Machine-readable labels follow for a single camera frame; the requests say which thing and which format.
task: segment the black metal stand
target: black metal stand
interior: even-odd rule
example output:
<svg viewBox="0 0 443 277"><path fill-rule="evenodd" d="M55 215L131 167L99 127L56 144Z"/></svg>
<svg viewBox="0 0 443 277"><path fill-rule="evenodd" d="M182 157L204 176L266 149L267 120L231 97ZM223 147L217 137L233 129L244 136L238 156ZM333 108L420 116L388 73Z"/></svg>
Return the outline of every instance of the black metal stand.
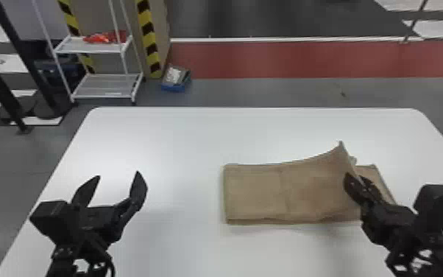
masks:
<svg viewBox="0 0 443 277"><path fill-rule="evenodd" d="M12 94L5 81L0 77L0 105L7 114L7 118L13 120L19 127L19 133L30 133L32 127L27 126L22 118L27 116L34 105L31 101L24 100L22 105Z"/></svg>
<svg viewBox="0 0 443 277"><path fill-rule="evenodd" d="M3 5L0 3L0 25L4 29L7 37L9 37L12 45L17 53L21 57L28 72L31 74L32 79L35 81L36 86L39 89L39 94L42 96L43 101L35 101L34 114L41 119L54 119L60 116L64 116L72 108L72 104L67 94L53 94L50 87L43 80L31 57L26 51L26 48L22 44L21 39L17 35L12 23L5 12Z"/></svg>

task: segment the white table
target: white table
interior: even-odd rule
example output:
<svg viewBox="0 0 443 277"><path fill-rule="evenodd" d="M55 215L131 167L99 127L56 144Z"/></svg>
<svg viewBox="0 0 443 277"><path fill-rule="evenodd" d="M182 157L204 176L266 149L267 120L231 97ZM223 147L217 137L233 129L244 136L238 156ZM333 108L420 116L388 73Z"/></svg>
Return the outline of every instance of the white table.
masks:
<svg viewBox="0 0 443 277"><path fill-rule="evenodd" d="M443 137L409 109L99 108L89 113L38 199L70 200L101 175L91 205L127 196L135 170L146 204L110 247L117 276L392 276L387 252L358 222L230 226L222 220L227 163L291 161L343 140L375 163L399 203L443 183ZM53 244L24 223L0 277L44 276Z"/></svg>

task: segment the beige fabric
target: beige fabric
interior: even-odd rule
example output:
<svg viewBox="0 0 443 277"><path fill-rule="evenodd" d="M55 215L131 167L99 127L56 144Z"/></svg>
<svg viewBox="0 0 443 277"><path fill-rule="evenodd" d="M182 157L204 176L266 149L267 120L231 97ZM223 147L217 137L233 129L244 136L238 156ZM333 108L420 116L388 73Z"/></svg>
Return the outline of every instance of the beige fabric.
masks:
<svg viewBox="0 0 443 277"><path fill-rule="evenodd" d="M282 164L224 167L225 216L230 224L357 220L343 189L345 173L371 179L393 203L375 166L354 166L343 143L324 154Z"/></svg>

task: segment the white metal shelf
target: white metal shelf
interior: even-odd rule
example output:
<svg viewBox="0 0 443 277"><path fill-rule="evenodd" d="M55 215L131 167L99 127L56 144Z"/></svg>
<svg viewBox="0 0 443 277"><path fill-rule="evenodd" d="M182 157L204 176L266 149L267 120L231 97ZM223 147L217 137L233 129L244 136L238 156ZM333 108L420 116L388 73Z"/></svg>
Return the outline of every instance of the white metal shelf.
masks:
<svg viewBox="0 0 443 277"><path fill-rule="evenodd" d="M55 47L58 54L104 54L115 53L124 54L129 47L132 36L129 35L124 43L88 43L84 37L74 37L68 35L61 43Z"/></svg>
<svg viewBox="0 0 443 277"><path fill-rule="evenodd" d="M83 98L131 98L135 95L143 74L86 74L74 90L72 97Z"/></svg>
<svg viewBox="0 0 443 277"><path fill-rule="evenodd" d="M113 2L115 0L108 0L108 6L110 8L110 17L113 23L114 32L117 38L120 37L120 31L117 24L117 18L115 13L115 7ZM141 81L144 77L143 69L141 65L141 59L139 58L138 46L135 43L132 36L132 27L130 26L129 18L127 17L127 11L124 5L124 0L118 0L122 15L124 16L125 24L127 25L127 40L124 43L87 43L83 40L83 37L72 36L69 32L68 36L58 44L57 47L52 46L52 40L46 28L43 16L38 8L37 0L31 0L32 6L35 8L36 17L38 18L40 25L43 29L46 42L50 46L52 51L52 57L57 65L60 76L62 77L63 85L67 90L72 102L79 98L130 98L132 102L135 102L135 96L138 92ZM127 67L127 61L125 59L125 52L129 45L132 44L135 53L135 59L138 64L138 72L130 72ZM82 78L79 85L71 90L71 86L68 84L67 79L60 65L58 54L120 54L122 61L123 74L91 74L88 69L85 70L87 74Z"/></svg>

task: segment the shelf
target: shelf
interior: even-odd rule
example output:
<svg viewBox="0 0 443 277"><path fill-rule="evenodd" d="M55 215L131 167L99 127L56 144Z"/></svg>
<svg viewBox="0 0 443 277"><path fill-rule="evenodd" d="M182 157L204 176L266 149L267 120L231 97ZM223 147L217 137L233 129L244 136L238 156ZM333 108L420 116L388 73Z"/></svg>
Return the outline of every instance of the shelf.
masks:
<svg viewBox="0 0 443 277"><path fill-rule="evenodd" d="M72 97L79 98L130 98L141 84L143 74L86 74L74 90Z"/></svg>
<svg viewBox="0 0 443 277"><path fill-rule="evenodd" d="M127 47L129 47L132 41L132 36L127 37L127 41L120 43L122 48L118 47L118 43L88 43L83 41L84 37L74 37L68 35L63 41L55 48L55 53L58 54L106 54L106 53L125 53Z"/></svg>

